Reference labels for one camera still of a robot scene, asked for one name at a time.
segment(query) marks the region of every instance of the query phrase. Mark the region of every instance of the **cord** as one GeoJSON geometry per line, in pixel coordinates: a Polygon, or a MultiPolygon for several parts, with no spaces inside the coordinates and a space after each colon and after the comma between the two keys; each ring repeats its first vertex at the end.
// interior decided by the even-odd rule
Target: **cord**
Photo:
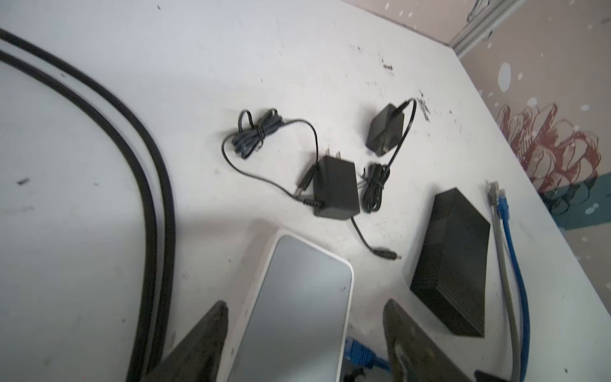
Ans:
{"type": "Polygon", "coordinates": [[[280,189],[283,193],[288,195],[291,199],[294,199],[302,204],[305,204],[311,207],[315,207],[318,205],[318,203],[313,199],[300,198],[301,191],[305,191],[306,188],[312,182],[312,178],[314,176],[314,170],[316,169],[316,164],[318,163],[318,136],[316,135],[316,129],[314,129],[314,126],[312,126],[312,124],[306,121],[305,119],[293,119],[293,120],[284,122],[282,120],[282,117],[278,115],[278,110],[270,109],[257,122],[257,124],[254,124],[252,122],[251,112],[248,110],[243,110],[240,113],[240,116],[238,117],[238,132],[230,134],[225,139],[223,139],[223,142],[221,143],[221,153],[223,154],[223,158],[225,158],[225,161],[227,162],[227,164],[229,164],[229,166],[231,166],[234,170],[236,170],[240,174],[247,176],[249,178],[257,179],[262,182],[268,183],[280,189]],[[245,114],[248,116],[248,122],[251,126],[250,130],[244,130],[242,128],[242,118],[244,117],[245,114]],[[276,131],[278,131],[278,129],[282,127],[286,127],[286,126],[289,126],[289,125],[292,125],[298,122],[305,123],[306,125],[308,125],[310,129],[312,129],[312,132],[314,133],[314,143],[316,144],[316,161],[314,162],[313,165],[310,166],[308,171],[305,173],[305,176],[299,182],[299,189],[298,189],[299,191],[297,194],[292,194],[291,192],[289,192],[289,190],[280,186],[278,183],[270,179],[238,169],[233,163],[231,163],[231,161],[227,157],[227,154],[225,153],[225,144],[227,143],[229,139],[231,139],[235,153],[238,154],[240,157],[242,157],[242,159],[247,159],[252,154],[253,151],[258,150],[263,146],[263,141],[265,140],[265,137],[272,135],[273,133],[275,133],[276,131]]]}
{"type": "Polygon", "coordinates": [[[509,205],[507,204],[507,198],[505,197],[505,190],[500,190],[499,205],[497,206],[499,216],[503,220],[503,228],[505,229],[505,238],[507,239],[507,247],[509,248],[509,255],[511,259],[511,266],[513,267],[514,274],[516,275],[516,283],[518,284],[518,291],[520,294],[520,305],[522,307],[522,351],[520,356],[520,382],[524,382],[526,377],[526,368],[529,364],[529,351],[530,351],[530,312],[529,312],[529,299],[526,295],[526,287],[524,286],[524,279],[522,278],[522,272],[520,272],[520,266],[518,265],[518,258],[516,257],[516,251],[513,248],[513,240],[511,239],[511,231],[509,229],[509,205]]]}
{"type": "MultiPolygon", "coordinates": [[[[34,44],[23,40],[22,38],[7,32],[0,28],[0,39],[8,42],[11,45],[17,46],[28,53],[37,56],[47,63],[62,70],[66,74],[74,77],[82,82],[94,92],[99,94],[108,103],[110,103],[121,115],[134,127],[138,135],[142,138],[148,152],[151,155],[153,164],[159,177],[159,187],[161,189],[161,198],[163,201],[164,210],[164,258],[163,258],[163,273],[161,276],[161,285],[159,288],[159,301],[155,325],[153,328],[153,336],[150,345],[148,356],[148,365],[146,371],[151,371],[161,361],[163,355],[164,344],[167,333],[167,323],[170,315],[170,302],[172,299],[172,283],[174,281],[174,260],[176,250],[176,219],[174,213],[174,197],[172,195],[172,184],[170,176],[163,161],[163,157],[159,148],[155,144],[155,140],[148,132],[144,124],[136,117],[136,115],[113,93],[100,83],[87,76],[68,62],[59,57],[35,46],[34,44]]],[[[145,355],[147,351],[147,343],[150,332],[150,324],[145,323],[147,319],[150,321],[155,299],[155,280],[151,282],[150,278],[156,278],[155,267],[150,264],[145,265],[145,277],[143,280],[142,297],[140,304],[140,313],[138,317],[138,325],[136,329],[136,339],[131,353],[130,367],[128,369],[127,381],[139,381],[142,377],[142,371],[145,364],[145,355]]]]}
{"type": "Polygon", "coordinates": [[[500,280],[503,290],[505,306],[507,307],[507,316],[509,319],[509,333],[511,336],[511,354],[513,363],[511,365],[511,382],[518,382],[520,378],[520,336],[518,333],[518,324],[516,321],[516,313],[513,309],[513,300],[511,299],[511,290],[509,288],[509,278],[507,276],[507,265],[505,264],[505,251],[503,250],[503,232],[500,228],[500,220],[497,212],[499,204],[499,184],[492,182],[488,190],[488,200],[492,207],[492,226],[494,228],[494,242],[497,249],[497,257],[499,258],[500,280]]]}
{"type": "MultiPolygon", "coordinates": [[[[157,220],[155,217],[155,204],[153,203],[153,196],[151,195],[150,185],[148,184],[144,170],[142,169],[140,162],[138,162],[136,155],[127,142],[125,142],[121,134],[112,126],[110,122],[108,122],[106,118],[104,118],[102,114],[100,114],[100,112],[98,112],[90,103],[85,101],[85,99],[45,72],[1,50],[0,61],[3,61],[5,64],[8,64],[13,68],[29,75],[44,85],[47,85],[87,114],[112,139],[119,151],[121,151],[121,154],[125,158],[125,161],[130,166],[130,169],[136,178],[144,213],[146,255],[144,263],[144,286],[142,291],[141,308],[138,317],[136,337],[134,339],[134,350],[142,351],[141,357],[144,359],[144,350],[146,349],[150,324],[152,321],[157,267],[157,220]]],[[[130,381],[137,381],[139,379],[140,376],[138,375],[137,378],[130,381]]]]}
{"type": "MultiPolygon", "coordinates": [[[[363,179],[367,181],[365,191],[363,192],[363,210],[367,213],[377,212],[380,207],[382,207],[382,190],[384,189],[384,185],[386,181],[390,177],[390,165],[395,161],[397,154],[399,154],[399,150],[403,145],[403,141],[408,136],[409,129],[412,127],[412,123],[414,122],[414,117],[416,114],[417,103],[415,98],[410,98],[407,101],[403,102],[394,112],[393,116],[399,115],[399,113],[403,112],[403,110],[412,104],[412,114],[409,117],[408,126],[401,137],[401,140],[397,144],[397,148],[393,153],[392,157],[390,157],[390,161],[387,164],[380,163],[372,163],[369,165],[369,170],[367,172],[367,176],[365,176],[365,170],[363,170],[363,175],[361,176],[363,179]]],[[[367,244],[363,234],[360,232],[358,226],[356,225],[356,221],[354,218],[350,218],[352,221],[352,225],[356,232],[359,234],[360,240],[363,244],[373,253],[374,255],[380,256],[384,259],[395,260],[400,259],[401,256],[398,256],[396,252],[390,251],[388,249],[373,249],[367,244]]]]}

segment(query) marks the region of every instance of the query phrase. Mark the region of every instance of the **gray cable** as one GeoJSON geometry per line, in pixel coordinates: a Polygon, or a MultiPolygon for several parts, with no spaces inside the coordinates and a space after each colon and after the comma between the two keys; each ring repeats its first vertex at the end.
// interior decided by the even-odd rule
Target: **gray cable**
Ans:
{"type": "Polygon", "coordinates": [[[499,258],[500,281],[503,288],[503,297],[505,298],[505,306],[507,307],[507,315],[509,318],[511,354],[513,358],[513,364],[511,366],[511,382],[518,382],[520,380],[520,337],[518,333],[516,314],[513,310],[511,290],[509,289],[507,267],[505,266],[503,233],[500,228],[500,219],[496,209],[497,204],[499,203],[499,184],[497,182],[490,183],[490,189],[488,190],[488,200],[490,201],[490,205],[492,207],[492,226],[494,227],[494,242],[496,243],[497,256],[499,258]]]}

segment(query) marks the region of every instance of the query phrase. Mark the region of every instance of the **white tabletop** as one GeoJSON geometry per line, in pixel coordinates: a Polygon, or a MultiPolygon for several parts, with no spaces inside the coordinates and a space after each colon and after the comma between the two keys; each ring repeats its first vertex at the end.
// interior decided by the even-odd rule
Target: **white tabletop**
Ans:
{"type": "MultiPolygon", "coordinates": [[[[497,180],[507,191],[529,296],[527,380],[611,379],[611,318],[451,49],[340,1],[160,1],[4,2],[0,25],[111,89],[163,152],[178,225],[166,354],[219,299],[229,305],[231,331],[263,246],[283,227],[351,262],[349,335],[385,355],[382,307],[394,298],[466,374],[482,369],[508,378],[509,330],[492,241],[484,339],[451,335],[409,291],[434,195],[458,187],[489,219],[485,184],[497,180]],[[237,174],[220,153],[240,110],[277,108],[286,119],[312,122],[321,151],[341,151],[360,170],[377,160],[364,145],[373,116],[410,97],[426,100],[430,122],[418,110],[381,210],[356,216],[370,244],[403,256],[396,262],[370,254],[349,221],[314,217],[237,174]]],[[[13,75],[1,69],[0,78],[13,75]]],[[[247,161],[232,159],[293,190],[313,151],[309,129],[294,126],[247,161]]],[[[133,198],[125,203],[137,203],[133,198]]],[[[137,210],[133,216],[139,219],[137,210]]],[[[130,285],[139,296],[141,285],[130,285]]],[[[514,297],[517,307],[515,288],[514,297]]],[[[113,325],[98,339],[121,324],[113,325]]],[[[131,343],[122,344],[129,354],[131,343]]],[[[128,359],[113,362],[120,374],[128,359]]]]}

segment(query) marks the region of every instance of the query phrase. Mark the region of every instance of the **power adapter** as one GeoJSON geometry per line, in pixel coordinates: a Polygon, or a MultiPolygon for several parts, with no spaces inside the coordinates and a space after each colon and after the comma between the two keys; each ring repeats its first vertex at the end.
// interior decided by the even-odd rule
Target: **power adapter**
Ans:
{"type": "Polygon", "coordinates": [[[360,212],[354,163],[325,155],[314,171],[314,215],[347,220],[360,212]]]}
{"type": "Polygon", "coordinates": [[[371,121],[369,127],[369,135],[365,145],[368,149],[375,152],[376,155],[382,156],[394,149],[403,135],[403,109],[407,107],[408,102],[404,102],[398,108],[389,103],[375,118],[371,121]]]}

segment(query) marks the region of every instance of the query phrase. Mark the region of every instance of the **white spot on wall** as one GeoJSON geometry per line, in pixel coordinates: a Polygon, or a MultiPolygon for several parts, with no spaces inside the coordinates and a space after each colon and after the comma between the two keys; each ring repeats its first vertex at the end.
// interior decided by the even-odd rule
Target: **white spot on wall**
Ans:
{"type": "Polygon", "coordinates": [[[589,206],[586,210],[585,210],[585,214],[586,215],[591,215],[594,213],[594,211],[596,211],[596,209],[598,208],[598,203],[594,203],[593,205],[589,206]]]}
{"type": "Polygon", "coordinates": [[[509,63],[504,62],[500,66],[497,82],[499,83],[500,91],[503,93],[509,89],[509,85],[511,84],[511,65],[509,63]]]}

